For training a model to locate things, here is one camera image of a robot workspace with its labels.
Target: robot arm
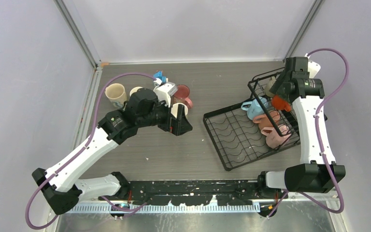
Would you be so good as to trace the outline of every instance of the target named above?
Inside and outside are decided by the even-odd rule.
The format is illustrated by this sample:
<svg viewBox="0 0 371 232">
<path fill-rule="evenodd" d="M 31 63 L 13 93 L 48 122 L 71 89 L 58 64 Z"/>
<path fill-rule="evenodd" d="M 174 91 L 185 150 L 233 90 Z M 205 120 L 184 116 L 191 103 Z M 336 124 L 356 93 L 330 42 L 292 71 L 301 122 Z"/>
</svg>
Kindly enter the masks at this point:
<svg viewBox="0 0 371 232">
<path fill-rule="evenodd" d="M 318 193 L 330 191 L 333 183 L 320 152 L 314 117 L 325 94 L 322 81 L 309 78 L 308 58 L 287 58 L 285 69 L 270 91 L 291 103 L 296 113 L 301 142 L 300 165 L 280 172 L 263 172 L 258 181 L 262 182 L 263 187 L 273 189 Z M 345 176 L 345 167 L 336 165 L 329 146 L 324 118 L 319 117 L 318 120 L 328 163 L 339 182 Z"/>
<path fill-rule="evenodd" d="M 175 91 L 173 83 L 165 83 L 154 91 L 139 89 L 132 94 L 124 110 L 109 112 L 99 121 L 88 147 L 85 147 L 86 139 L 59 163 L 47 170 L 38 168 L 32 173 L 38 185 L 51 175 L 56 175 L 42 188 L 42 192 L 57 215 L 66 213 L 82 200 L 105 195 L 124 197 L 127 194 L 128 182 L 119 172 L 86 180 L 79 177 L 104 154 L 136 135 L 138 128 L 157 125 L 174 135 L 192 130 L 186 118 L 185 105 L 170 104 L 171 95 Z M 84 151 L 73 162 L 56 173 L 60 166 L 83 148 Z"/>
</svg>

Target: pink mug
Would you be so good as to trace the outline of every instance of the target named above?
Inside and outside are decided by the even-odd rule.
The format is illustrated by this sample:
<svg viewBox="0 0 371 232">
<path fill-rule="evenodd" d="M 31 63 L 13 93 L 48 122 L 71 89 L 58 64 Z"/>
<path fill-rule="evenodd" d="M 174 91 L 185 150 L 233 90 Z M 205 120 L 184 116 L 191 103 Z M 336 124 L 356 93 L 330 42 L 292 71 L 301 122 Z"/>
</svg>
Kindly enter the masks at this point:
<svg viewBox="0 0 371 232">
<path fill-rule="evenodd" d="M 182 103 L 188 109 L 193 108 L 193 102 L 190 100 L 190 88 L 186 85 L 177 85 L 178 90 L 173 95 L 173 103 Z"/>
<path fill-rule="evenodd" d="M 282 132 L 283 136 L 280 136 L 274 127 L 264 127 L 261 130 L 261 133 L 267 137 L 267 145 L 272 149 L 275 149 L 279 145 L 283 144 L 291 136 L 291 134 L 288 133 L 289 128 L 287 125 L 280 125 L 278 128 Z"/>
<path fill-rule="evenodd" d="M 281 118 L 281 116 L 279 115 L 279 112 L 274 110 L 274 111 L 271 111 L 270 112 L 270 116 L 272 117 L 272 119 L 274 120 L 275 124 L 278 125 L 278 121 L 279 119 Z M 264 129 L 265 127 L 273 127 L 272 123 L 270 122 L 269 118 L 267 117 L 267 115 L 258 115 L 256 117 L 254 117 L 254 119 L 252 119 L 252 121 L 254 123 L 257 123 L 259 124 L 259 129 L 262 130 Z"/>
</svg>

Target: cream mug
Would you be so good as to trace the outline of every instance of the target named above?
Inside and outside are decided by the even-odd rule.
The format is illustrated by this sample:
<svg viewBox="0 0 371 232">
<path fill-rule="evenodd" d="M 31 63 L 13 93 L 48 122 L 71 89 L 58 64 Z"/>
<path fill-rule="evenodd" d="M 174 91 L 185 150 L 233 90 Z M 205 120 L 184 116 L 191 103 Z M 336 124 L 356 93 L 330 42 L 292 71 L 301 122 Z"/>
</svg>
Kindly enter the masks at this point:
<svg viewBox="0 0 371 232">
<path fill-rule="evenodd" d="M 185 117 L 187 118 L 187 115 L 188 115 L 188 107 L 185 105 L 185 104 L 183 104 L 183 103 L 175 103 L 175 104 L 173 104 L 172 105 L 172 107 L 171 107 L 171 114 L 175 117 L 175 118 L 177 118 L 177 113 L 178 113 L 178 106 L 180 106 L 180 105 L 183 105 L 184 106 L 184 114 L 185 114 Z"/>
<path fill-rule="evenodd" d="M 265 95 L 267 95 L 270 98 L 273 98 L 275 96 L 275 94 L 271 93 L 270 91 L 271 87 L 275 84 L 275 82 L 276 82 L 276 79 L 273 76 L 264 88 Z"/>
<path fill-rule="evenodd" d="M 124 102 L 127 101 L 127 94 L 122 84 L 111 84 L 104 91 L 109 101 L 118 109 L 123 108 Z"/>
<path fill-rule="evenodd" d="M 141 89 L 141 86 L 134 87 L 130 90 L 130 93 L 128 94 L 130 97 L 133 93 L 137 92 L 139 89 Z"/>
</svg>

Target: dish rack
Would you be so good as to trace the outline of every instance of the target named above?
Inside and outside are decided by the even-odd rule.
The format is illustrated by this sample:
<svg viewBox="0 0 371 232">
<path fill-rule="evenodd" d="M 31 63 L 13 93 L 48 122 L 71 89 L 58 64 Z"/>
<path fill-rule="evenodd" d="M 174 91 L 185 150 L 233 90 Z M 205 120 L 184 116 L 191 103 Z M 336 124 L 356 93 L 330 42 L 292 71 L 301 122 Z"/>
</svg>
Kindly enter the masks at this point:
<svg viewBox="0 0 371 232">
<path fill-rule="evenodd" d="M 267 146 L 266 136 L 261 134 L 258 124 L 252 122 L 247 117 L 246 111 L 241 109 L 243 102 L 204 114 L 205 128 L 226 171 L 231 171 L 300 144 L 295 112 L 278 111 L 280 114 L 278 122 L 275 122 L 270 115 L 270 112 L 275 109 L 272 107 L 271 98 L 265 95 L 264 88 L 272 77 L 276 78 L 281 73 L 281 70 L 283 68 L 254 76 L 248 82 L 251 96 L 243 101 L 256 99 L 278 134 L 281 136 L 290 134 L 278 147 L 273 149 Z M 264 106 L 259 97 L 268 101 L 268 108 Z M 288 132 L 279 130 L 278 126 L 282 124 L 287 125 Z"/>
</svg>

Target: tabletop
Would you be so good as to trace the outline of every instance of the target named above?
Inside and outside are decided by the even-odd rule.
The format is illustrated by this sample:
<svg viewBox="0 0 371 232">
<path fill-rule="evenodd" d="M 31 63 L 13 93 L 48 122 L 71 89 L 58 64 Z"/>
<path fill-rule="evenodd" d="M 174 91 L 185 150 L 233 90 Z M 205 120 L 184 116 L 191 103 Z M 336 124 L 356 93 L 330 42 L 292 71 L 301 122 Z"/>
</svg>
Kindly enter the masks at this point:
<svg viewBox="0 0 371 232">
<path fill-rule="evenodd" d="M 187 116 L 193 131 L 174 136 L 157 127 L 140 128 L 137 135 L 104 155 L 81 178 L 121 172 L 128 180 L 256 179 L 261 171 L 282 171 L 299 164 L 300 146 L 296 146 L 227 172 L 203 124 L 205 113 L 249 98 L 247 83 L 253 76 L 283 66 L 279 61 L 105 66 L 99 91 L 108 80 L 127 72 L 154 74 L 162 70 L 170 82 L 187 85 L 194 103 Z M 123 84 L 127 95 L 137 86 L 153 89 L 152 81 L 142 76 L 127 76 L 114 83 Z M 102 94 L 98 118 L 115 109 Z"/>
</svg>

